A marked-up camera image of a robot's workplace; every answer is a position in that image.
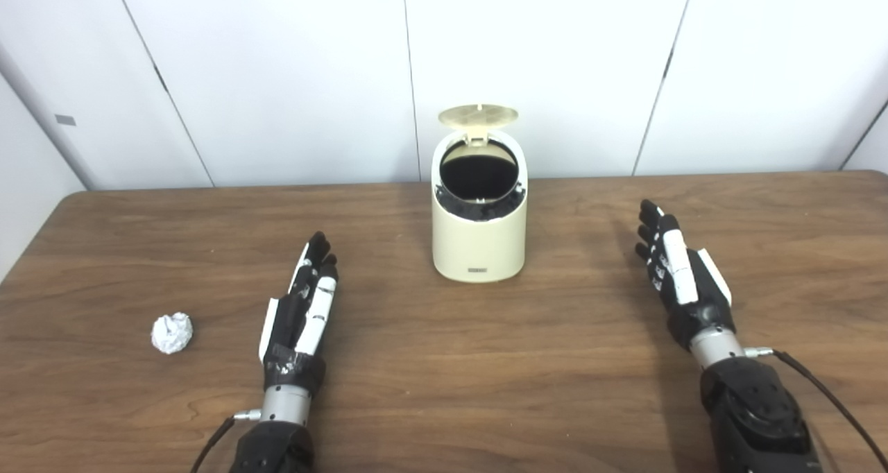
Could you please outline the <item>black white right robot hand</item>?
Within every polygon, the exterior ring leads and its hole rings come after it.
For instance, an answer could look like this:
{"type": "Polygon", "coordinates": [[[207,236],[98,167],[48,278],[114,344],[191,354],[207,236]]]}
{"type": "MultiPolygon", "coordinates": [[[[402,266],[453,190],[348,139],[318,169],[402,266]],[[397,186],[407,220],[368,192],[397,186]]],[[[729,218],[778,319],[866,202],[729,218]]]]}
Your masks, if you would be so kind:
{"type": "Polygon", "coordinates": [[[635,253],[664,306],[672,339],[688,350],[704,333],[736,333],[730,289],[708,252],[689,248],[675,215],[650,199],[641,201],[638,219],[635,253]]]}

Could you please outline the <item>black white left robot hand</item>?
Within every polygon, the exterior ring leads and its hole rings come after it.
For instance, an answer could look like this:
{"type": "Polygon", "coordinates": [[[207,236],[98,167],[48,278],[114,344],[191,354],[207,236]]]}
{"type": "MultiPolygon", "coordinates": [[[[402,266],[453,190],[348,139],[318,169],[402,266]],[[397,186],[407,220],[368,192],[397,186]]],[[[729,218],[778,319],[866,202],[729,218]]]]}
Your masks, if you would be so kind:
{"type": "Polygon", "coordinates": [[[323,232],[305,244],[287,293],[269,300],[258,346],[264,390],[295,386],[313,397],[327,365],[319,350],[339,283],[337,258],[323,232]]]}

